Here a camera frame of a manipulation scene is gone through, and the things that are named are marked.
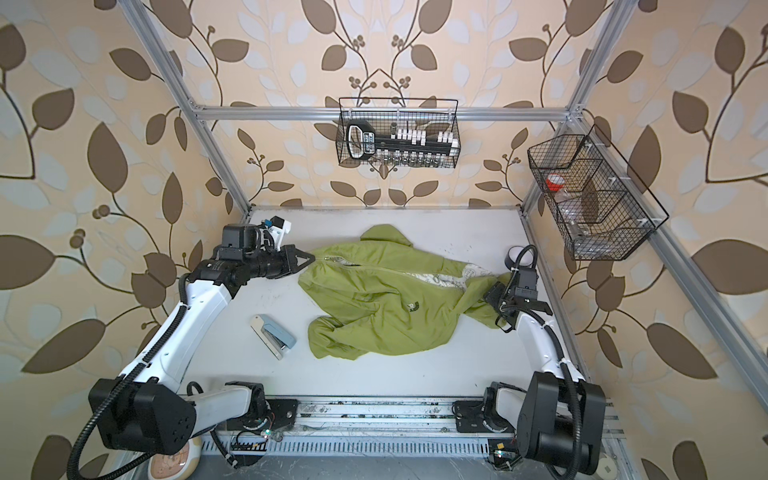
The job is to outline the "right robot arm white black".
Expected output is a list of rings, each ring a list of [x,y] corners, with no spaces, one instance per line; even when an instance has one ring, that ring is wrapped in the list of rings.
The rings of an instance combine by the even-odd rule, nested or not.
[[[534,367],[527,388],[494,382],[487,391],[487,426],[500,429],[503,420],[514,430],[512,445],[496,449],[493,456],[534,460],[555,479],[592,475],[601,456],[606,397],[566,355],[544,318],[552,310],[538,299],[537,282],[533,267],[515,267],[510,280],[495,284],[485,296],[502,330],[518,334]]]

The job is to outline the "green jacket with patterned lining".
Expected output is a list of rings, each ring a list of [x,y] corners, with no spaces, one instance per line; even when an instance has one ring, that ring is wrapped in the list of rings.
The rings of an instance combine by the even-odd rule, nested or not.
[[[313,254],[298,284],[323,312],[308,326],[317,359],[432,350],[451,340],[463,315],[494,328],[484,297],[510,278],[419,250],[387,224]]]

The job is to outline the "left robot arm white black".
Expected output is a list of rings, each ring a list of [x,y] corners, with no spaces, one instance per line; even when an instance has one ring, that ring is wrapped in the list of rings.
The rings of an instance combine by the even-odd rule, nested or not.
[[[260,383],[231,381],[208,392],[181,386],[209,328],[241,287],[254,278],[296,274],[314,262],[313,254],[285,243],[290,229],[278,216],[224,227],[212,257],[179,279],[180,299],[167,321],[118,377],[100,379],[90,390],[92,416],[73,444],[67,478],[82,478],[81,455],[93,432],[108,449],[137,453],[106,475],[117,479],[231,419],[274,423]]]

